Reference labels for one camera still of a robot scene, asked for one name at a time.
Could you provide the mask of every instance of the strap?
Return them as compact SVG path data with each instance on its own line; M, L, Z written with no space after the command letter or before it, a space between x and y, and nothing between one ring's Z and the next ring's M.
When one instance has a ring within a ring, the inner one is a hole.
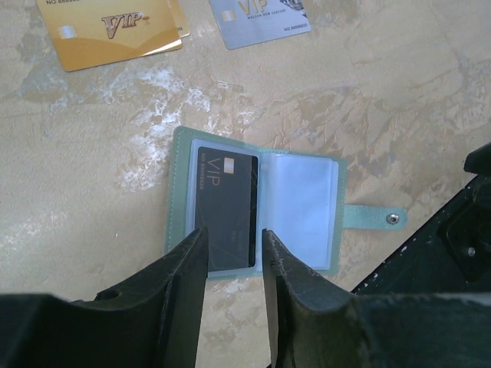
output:
M371 230L399 230L406 225L407 212L400 207L346 205L343 227Z

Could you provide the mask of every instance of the black vip card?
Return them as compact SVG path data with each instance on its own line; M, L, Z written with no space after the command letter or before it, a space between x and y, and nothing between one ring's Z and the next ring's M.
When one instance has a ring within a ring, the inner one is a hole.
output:
M200 147L194 227L208 227L208 271L255 265L258 158Z

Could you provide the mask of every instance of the marble pattern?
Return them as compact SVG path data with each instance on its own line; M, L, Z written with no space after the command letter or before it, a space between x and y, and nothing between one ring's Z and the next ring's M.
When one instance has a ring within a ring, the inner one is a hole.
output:
M226 50L182 0L183 49L65 73L34 0L0 1L0 291L95 293L163 250L168 152L186 125L344 157L348 202L400 232L345 231L355 286L470 179L491 137L491 2L306 0L309 34ZM269 361L260 278L209 281L198 367Z

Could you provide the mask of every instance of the light blue card holder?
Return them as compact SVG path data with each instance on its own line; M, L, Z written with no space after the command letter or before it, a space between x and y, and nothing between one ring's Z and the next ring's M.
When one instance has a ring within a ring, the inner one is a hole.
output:
M398 230L406 224L404 209L344 203L348 171L342 159L257 147L180 126L174 131L170 164L166 253L194 228L200 147L253 155L259 161L255 266L210 272L210 278L260 274L264 228L311 268L335 274L343 228Z

